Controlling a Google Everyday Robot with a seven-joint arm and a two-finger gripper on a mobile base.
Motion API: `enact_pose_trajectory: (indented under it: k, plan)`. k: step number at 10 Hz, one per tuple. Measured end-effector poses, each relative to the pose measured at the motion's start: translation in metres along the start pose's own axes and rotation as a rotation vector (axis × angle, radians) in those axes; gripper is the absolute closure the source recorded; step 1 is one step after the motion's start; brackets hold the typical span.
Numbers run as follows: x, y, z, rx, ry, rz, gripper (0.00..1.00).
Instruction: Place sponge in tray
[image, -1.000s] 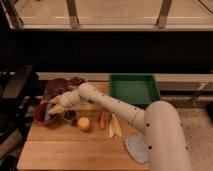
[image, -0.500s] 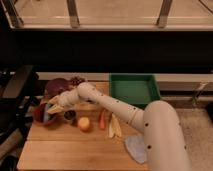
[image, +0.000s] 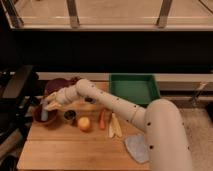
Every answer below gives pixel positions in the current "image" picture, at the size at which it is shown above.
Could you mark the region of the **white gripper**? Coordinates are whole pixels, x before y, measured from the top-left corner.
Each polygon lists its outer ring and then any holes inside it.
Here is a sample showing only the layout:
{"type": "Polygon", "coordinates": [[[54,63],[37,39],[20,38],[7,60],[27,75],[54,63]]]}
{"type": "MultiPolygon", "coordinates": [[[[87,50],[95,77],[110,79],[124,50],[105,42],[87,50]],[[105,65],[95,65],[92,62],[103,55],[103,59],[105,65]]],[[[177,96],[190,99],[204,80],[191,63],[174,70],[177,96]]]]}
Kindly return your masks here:
{"type": "Polygon", "coordinates": [[[44,98],[47,102],[54,101],[55,99],[58,102],[51,102],[50,104],[46,105],[44,109],[47,111],[58,110],[62,107],[62,105],[72,103],[78,98],[79,95],[75,86],[65,87],[44,98]]]}

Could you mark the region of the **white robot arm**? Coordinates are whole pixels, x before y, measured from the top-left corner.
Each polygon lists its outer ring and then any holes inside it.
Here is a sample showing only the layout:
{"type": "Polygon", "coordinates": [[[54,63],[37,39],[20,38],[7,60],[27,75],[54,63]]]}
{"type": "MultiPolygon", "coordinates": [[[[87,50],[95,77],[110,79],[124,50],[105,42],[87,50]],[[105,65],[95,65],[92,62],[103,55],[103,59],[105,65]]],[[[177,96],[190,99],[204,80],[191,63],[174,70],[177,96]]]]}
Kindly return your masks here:
{"type": "Polygon", "coordinates": [[[167,99],[152,101],[147,108],[114,96],[80,79],[48,95],[46,110],[60,109],[80,97],[90,97],[127,120],[147,135],[151,171],[193,171],[192,156],[179,109],[167,99]]]}

